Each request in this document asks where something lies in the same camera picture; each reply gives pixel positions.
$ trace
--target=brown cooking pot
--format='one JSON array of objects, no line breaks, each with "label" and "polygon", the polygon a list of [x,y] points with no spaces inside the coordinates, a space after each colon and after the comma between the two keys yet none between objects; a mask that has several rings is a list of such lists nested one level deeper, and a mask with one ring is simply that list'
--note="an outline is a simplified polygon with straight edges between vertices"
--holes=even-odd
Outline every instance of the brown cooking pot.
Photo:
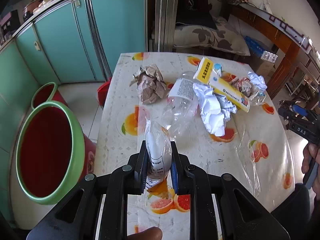
[{"label": "brown cooking pot", "polygon": [[26,22],[32,15],[33,10],[42,3],[43,0],[32,0],[28,5],[23,9],[23,21]]}]

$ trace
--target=wooden desk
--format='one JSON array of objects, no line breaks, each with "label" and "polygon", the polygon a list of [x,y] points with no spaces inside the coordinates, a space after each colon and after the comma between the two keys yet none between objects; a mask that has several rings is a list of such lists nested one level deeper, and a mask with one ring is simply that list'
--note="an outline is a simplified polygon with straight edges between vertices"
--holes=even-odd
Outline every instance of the wooden desk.
[{"label": "wooden desk", "polygon": [[[280,19],[254,7],[248,10],[239,5],[232,5],[230,14],[243,20],[261,32],[285,53],[285,57],[267,84],[267,92],[271,99],[273,99],[288,82],[296,69],[296,66],[294,66],[293,63],[299,50],[302,49],[306,54],[309,53],[311,46],[309,46],[308,39]],[[271,24],[257,14],[262,16],[265,14],[265,16],[268,17],[268,21],[275,23]]]}]

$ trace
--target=clear plastic bottle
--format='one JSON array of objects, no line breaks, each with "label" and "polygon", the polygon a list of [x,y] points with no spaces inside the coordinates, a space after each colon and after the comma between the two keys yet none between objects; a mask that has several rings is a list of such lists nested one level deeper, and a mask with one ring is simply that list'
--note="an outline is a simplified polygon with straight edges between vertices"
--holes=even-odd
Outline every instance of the clear plastic bottle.
[{"label": "clear plastic bottle", "polygon": [[183,73],[169,93],[162,125],[168,130],[170,138],[182,136],[196,114],[198,98],[192,88],[195,82],[193,75],[192,71]]}]

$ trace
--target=cushion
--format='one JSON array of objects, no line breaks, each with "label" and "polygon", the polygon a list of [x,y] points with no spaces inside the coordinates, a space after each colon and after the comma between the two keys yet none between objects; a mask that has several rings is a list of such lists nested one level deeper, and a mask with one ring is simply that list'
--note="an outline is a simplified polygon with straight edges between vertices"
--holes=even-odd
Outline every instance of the cushion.
[{"label": "cushion", "polygon": [[222,17],[214,18],[217,29],[202,25],[176,25],[173,47],[212,47],[213,49],[250,56],[244,38]]}]

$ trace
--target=human hand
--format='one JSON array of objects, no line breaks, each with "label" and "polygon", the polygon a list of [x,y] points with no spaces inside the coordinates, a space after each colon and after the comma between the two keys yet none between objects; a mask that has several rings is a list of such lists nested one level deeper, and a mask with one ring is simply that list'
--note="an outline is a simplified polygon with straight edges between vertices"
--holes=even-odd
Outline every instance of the human hand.
[{"label": "human hand", "polygon": [[162,231],[160,228],[151,227],[140,233],[129,235],[128,240],[161,240]]},{"label": "human hand", "polygon": [[[302,161],[302,167],[301,171],[303,174],[307,173],[309,170],[309,161],[310,156],[313,158],[316,155],[317,146],[313,143],[308,143],[305,148],[303,149],[303,161]],[[320,164],[320,154],[318,151],[318,155],[316,157],[316,162]],[[312,184],[312,189],[316,193],[316,199],[317,201],[320,200],[320,165],[318,166],[318,174],[316,176],[315,181]]]}]

